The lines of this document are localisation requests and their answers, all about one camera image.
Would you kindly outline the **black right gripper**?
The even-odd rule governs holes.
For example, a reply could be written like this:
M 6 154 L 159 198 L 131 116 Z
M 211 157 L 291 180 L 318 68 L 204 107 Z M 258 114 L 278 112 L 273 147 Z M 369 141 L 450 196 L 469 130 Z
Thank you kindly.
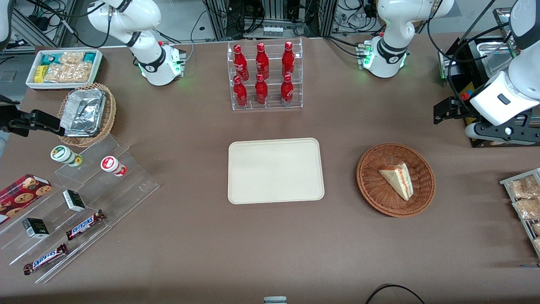
M 63 135 L 61 120 L 46 112 L 35 109 L 26 114 L 26 119 L 18 119 L 21 117 L 19 108 L 17 108 L 20 104 L 19 101 L 0 95 L 0 129 L 2 132 L 28 137 L 31 129 Z

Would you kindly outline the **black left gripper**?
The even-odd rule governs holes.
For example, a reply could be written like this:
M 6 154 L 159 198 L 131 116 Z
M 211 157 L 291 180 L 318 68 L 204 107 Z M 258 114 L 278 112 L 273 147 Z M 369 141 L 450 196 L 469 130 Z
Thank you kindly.
M 480 113 L 470 104 L 470 98 L 446 98 L 433 107 L 433 124 L 438 125 L 448 119 L 460 119 L 465 125 L 480 121 Z

